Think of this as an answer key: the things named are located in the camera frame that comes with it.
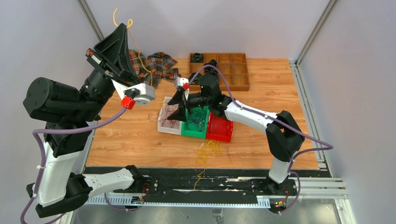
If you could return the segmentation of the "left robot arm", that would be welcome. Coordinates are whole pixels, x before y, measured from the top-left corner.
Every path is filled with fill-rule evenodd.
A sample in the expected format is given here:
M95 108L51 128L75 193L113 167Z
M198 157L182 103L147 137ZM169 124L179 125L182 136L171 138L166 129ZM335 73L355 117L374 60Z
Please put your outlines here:
M61 218L89 198L114 189L132 193L143 187L133 165L88 179L73 172L93 130L118 119L135 105L155 98L152 87L140 81L129 57L127 25L116 29L86 51L93 71L80 89L45 77L36 78L23 101L29 116L46 123L35 129L41 154L36 181L27 186L40 218Z

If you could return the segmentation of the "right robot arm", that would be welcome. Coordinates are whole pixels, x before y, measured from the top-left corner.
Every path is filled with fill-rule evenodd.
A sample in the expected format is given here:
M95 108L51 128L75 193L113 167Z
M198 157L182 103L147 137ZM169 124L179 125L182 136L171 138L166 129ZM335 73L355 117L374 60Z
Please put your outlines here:
M175 81L176 93L168 102L178 105L168 119L187 121L187 115L197 107L208 107L210 113L222 120L238 122L259 130L267 137L274 159L266 178L267 189L274 195L280 194L286 187L292 158L301 148L304 136L293 116L288 111L280 113L256 110L230 95L222 94L216 78L204 75L199 78L200 92L190 93L187 78L178 77Z

